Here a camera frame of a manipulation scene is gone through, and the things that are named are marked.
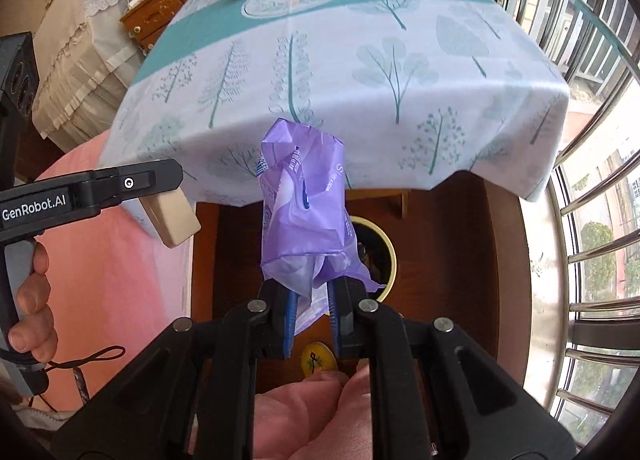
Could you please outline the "person's left hand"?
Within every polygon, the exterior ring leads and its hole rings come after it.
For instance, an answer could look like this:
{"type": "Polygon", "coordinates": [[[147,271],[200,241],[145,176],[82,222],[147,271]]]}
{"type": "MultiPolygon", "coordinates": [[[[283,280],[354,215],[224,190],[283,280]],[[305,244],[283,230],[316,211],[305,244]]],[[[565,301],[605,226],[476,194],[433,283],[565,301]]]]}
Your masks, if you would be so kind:
{"type": "Polygon", "coordinates": [[[32,273],[18,288],[16,301],[25,317],[9,331],[9,343],[18,353],[30,353],[37,362],[47,364],[58,347],[54,317],[48,304],[51,286],[46,276],[49,257],[37,243],[32,259],[32,273]]]}

